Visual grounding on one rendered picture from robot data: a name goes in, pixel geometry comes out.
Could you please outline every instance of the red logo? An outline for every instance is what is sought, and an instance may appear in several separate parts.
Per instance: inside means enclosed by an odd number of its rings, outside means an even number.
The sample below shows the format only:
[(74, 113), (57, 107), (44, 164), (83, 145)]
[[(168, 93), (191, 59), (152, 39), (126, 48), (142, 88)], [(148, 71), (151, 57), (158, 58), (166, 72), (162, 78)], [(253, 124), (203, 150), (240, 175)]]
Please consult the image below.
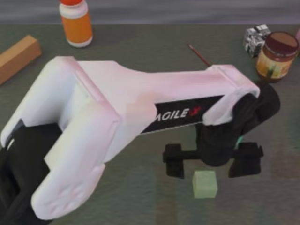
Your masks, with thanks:
[(189, 112), (189, 115), (190, 116), (195, 116), (197, 115), (201, 110), (201, 107), (200, 106), (197, 106), (195, 107), (194, 109), (192, 109), (190, 112)]

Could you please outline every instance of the white robotic arm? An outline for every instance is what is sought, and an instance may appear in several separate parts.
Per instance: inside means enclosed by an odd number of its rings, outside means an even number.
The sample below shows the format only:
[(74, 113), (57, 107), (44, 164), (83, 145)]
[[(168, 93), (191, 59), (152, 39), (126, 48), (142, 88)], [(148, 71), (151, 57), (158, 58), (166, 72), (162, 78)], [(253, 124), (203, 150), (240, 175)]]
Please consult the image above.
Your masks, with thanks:
[[(260, 89), (231, 65), (145, 73), (114, 61), (56, 57), (47, 63), (3, 129), (1, 144), (7, 148), (20, 121), (26, 127), (59, 125), (62, 134), (45, 157), (50, 172), (31, 199), (38, 218), (55, 219), (90, 197), (105, 163), (138, 135), (191, 124), (188, 116), (193, 112), (184, 101), (204, 99), (205, 105), (205, 99), (219, 97), (211, 107), (203, 107), (201, 120), (190, 120), (219, 125), (232, 119), (232, 108), (248, 93), (258, 97)], [(167, 103), (170, 112), (158, 108)], [(168, 120), (174, 125), (159, 126)]]

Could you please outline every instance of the table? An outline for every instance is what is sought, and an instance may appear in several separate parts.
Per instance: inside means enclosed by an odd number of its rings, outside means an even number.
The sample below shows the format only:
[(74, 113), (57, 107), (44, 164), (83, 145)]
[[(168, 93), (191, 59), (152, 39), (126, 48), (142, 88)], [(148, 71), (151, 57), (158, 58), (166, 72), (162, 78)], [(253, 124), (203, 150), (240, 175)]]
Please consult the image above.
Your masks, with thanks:
[[(69, 46), (59, 25), (1, 25), (0, 51), (31, 34), (43, 55), (0, 87), (0, 128), (20, 103), (44, 65), (58, 55), (78, 60), (115, 60), (145, 72), (203, 70), (187, 47), (219, 64), (234, 64), (256, 80), (255, 60), (242, 47), (249, 25), (95, 25), (95, 40), (85, 49)], [(294, 25), (270, 25), (272, 31), (295, 33)], [(167, 143), (195, 148), (195, 129), (183, 127), (136, 138), (106, 171), (88, 202), (53, 225), (298, 225), (300, 217), (300, 60), (274, 84), (282, 109), (250, 132), (245, 141), (263, 146), (262, 173), (230, 179), (231, 165), (215, 168), (216, 199), (193, 198), (194, 170), (213, 169), (185, 162), (184, 180), (167, 177), (162, 152)]]

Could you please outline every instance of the orange label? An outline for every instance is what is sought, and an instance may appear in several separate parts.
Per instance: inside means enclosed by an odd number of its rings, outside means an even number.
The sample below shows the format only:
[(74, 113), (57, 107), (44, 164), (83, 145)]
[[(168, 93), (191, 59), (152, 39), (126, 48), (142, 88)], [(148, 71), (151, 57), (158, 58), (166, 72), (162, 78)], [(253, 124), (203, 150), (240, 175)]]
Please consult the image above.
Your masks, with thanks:
[(73, 43), (83, 43), (93, 36), (90, 14), (78, 19), (67, 19), (62, 17), (62, 23), (67, 39)]
[(257, 71), (266, 78), (280, 79), (286, 76), (293, 59), (287, 62), (276, 62), (269, 59), (263, 51), (260, 52), (256, 63)]

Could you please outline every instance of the orange box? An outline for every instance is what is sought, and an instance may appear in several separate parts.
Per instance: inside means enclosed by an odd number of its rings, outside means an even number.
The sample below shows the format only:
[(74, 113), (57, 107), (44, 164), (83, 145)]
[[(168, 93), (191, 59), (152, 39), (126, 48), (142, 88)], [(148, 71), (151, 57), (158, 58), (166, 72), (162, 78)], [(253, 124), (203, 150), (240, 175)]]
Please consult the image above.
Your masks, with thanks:
[(0, 55), (0, 85), (42, 54), (38, 40), (28, 35)]

